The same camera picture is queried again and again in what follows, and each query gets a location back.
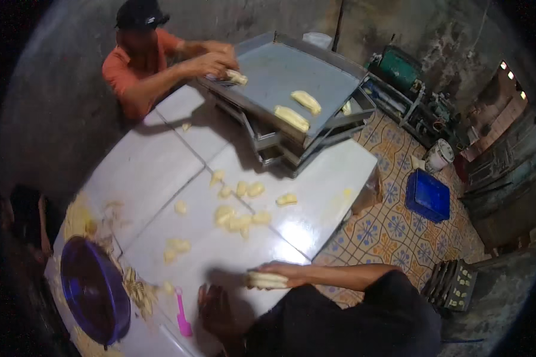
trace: plastic container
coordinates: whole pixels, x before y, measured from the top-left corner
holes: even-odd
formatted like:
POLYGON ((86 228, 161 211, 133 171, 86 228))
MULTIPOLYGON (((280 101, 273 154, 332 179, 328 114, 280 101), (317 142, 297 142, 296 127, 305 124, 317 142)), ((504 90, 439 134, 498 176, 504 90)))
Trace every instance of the plastic container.
POLYGON ((107 254, 84 237, 64 246, 61 280, 67 305, 79 327, 97 343, 109 346, 129 331, 131 303, 122 276, 107 254))
POLYGON ((450 217, 450 190, 442 182, 416 169, 407 181, 405 207, 435 223, 450 217))
POLYGON ((453 148, 443 139, 438 139, 435 145, 425 154, 425 171, 434 174, 454 161, 453 148))
POLYGON ((302 40, 318 46, 319 48, 323 48, 324 50, 331 50, 331 41, 333 39, 328 35, 319 32, 308 32, 302 36, 302 40))

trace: person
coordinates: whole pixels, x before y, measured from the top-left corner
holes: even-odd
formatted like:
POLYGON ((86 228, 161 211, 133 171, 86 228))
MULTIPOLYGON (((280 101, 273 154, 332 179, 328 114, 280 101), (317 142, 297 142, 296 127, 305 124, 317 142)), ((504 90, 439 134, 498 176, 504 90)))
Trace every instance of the person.
POLYGON ((219 286, 200 287, 203 328, 235 356, 436 356, 441 319, 399 267, 299 266, 272 262, 257 269, 286 276, 293 288, 248 332, 241 334, 228 295, 219 286), (342 310, 312 284, 364 292, 364 300, 342 310))
POLYGON ((60 215, 40 191, 17 185, 2 203, 2 228, 26 246, 44 264, 61 227, 60 215))
POLYGON ((157 0, 127 0, 116 16, 117 46, 103 62, 102 74, 121 103, 125 117, 140 122, 179 81, 238 69, 234 47, 213 40, 186 41, 158 26, 169 20, 157 0), (188 58, 167 67, 166 58, 188 58))

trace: tiled floor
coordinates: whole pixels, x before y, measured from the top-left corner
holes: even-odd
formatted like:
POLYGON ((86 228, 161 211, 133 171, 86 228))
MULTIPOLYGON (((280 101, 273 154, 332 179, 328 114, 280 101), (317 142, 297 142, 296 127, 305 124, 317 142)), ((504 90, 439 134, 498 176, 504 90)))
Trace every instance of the tiled floor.
MULTIPOLYGON (((316 256, 314 264, 394 264, 421 289, 439 261, 464 258, 474 263, 486 258, 479 235, 457 199, 462 194, 462 183, 454 166, 436 174, 450 188, 451 213, 448 221, 434 224, 405 207, 407 178, 412 172, 410 156, 421 158, 425 148, 380 112, 354 139, 379 160, 384 200, 351 217, 316 256)), ((353 306, 363 297, 362 293, 346 289, 317 288, 341 307, 353 306)))

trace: white bucket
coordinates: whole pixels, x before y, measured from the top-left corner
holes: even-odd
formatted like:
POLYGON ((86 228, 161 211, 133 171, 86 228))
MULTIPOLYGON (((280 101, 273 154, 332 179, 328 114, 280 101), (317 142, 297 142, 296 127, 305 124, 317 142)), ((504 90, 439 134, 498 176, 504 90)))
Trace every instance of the white bucket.
POLYGON ((326 34, 321 34, 319 32, 308 32, 303 35, 302 40, 323 48, 324 50, 331 49, 332 38, 326 34))
POLYGON ((438 139, 435 145, 425 154, 425 171, 434 174, 454 161, 453 148, 443 139, 438 139))

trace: purple bowl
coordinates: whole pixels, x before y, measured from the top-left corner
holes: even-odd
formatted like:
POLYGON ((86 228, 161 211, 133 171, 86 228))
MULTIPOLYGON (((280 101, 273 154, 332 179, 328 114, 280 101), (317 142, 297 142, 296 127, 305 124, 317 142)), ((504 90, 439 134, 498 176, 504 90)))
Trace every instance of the purple bowl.
POLYGON ((103 346, 127 334, 129 296, 121 273, 100 246, 73 236, 63 248, 60 275, 67 305, 83 332, 103 346))

